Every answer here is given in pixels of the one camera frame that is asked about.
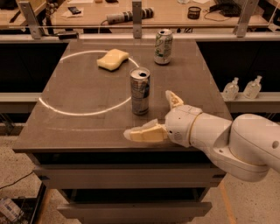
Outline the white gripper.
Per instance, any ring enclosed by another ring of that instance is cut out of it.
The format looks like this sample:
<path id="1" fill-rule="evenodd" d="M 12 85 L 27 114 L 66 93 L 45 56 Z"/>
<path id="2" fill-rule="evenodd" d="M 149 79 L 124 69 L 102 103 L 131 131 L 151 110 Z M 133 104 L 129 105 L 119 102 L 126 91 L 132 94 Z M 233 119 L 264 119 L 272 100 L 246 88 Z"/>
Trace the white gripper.
<path id="1" fill-rule="evenodd" d="M 175 144 L 186 148 L 191 145 L 191 128 L 202 109 L 183 105 L 184 101 L 171 90 L 165 91 L 165 97 L 171 109 L 165 116 L 165 124 L 160 124 L 158 119 L 154 119 L 143 126 L 126 129 L 123 132 L 126 139 L 139 143 L 159 143 L 169 137 Z"/>

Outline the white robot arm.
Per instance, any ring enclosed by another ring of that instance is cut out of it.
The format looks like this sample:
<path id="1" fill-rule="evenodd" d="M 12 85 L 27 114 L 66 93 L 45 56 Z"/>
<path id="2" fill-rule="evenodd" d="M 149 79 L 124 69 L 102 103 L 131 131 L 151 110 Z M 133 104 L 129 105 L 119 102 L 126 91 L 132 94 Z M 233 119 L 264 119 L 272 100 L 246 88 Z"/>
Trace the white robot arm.
<path id="1" fill-rule="evenodd" d="M 186 105 L 172 91 L 165 92 L 170 112 L 165 122 L 156 119 L 124 131 L 126 139 L 159 143 L 170 139 L 186 148 L 203 151 L 211 162 L 232 176 L 256 182 L 270 169 L 280 172 L 280 125 L 262 116 L 243 114 L 233 121 Z"/>

